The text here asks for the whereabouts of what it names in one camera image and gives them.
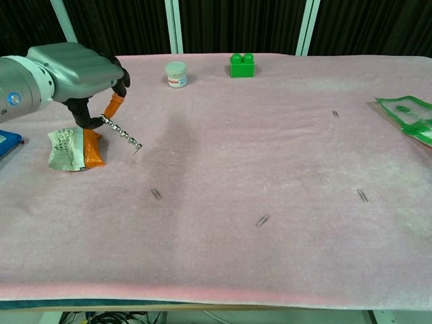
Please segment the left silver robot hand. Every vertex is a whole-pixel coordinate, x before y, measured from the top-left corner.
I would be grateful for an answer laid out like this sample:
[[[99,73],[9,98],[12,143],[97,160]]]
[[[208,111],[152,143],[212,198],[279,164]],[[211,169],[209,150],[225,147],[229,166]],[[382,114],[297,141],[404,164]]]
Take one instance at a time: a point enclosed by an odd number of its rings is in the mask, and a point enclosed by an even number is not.
[[[101,118],[90,116],[89,98],[109,88],[124,98],[130,87],[130,75],[117,57],[78,43],[31,47],[26,58],[45,68],[54,83],[53,100],[65,105],[83,129],[103,125]]]

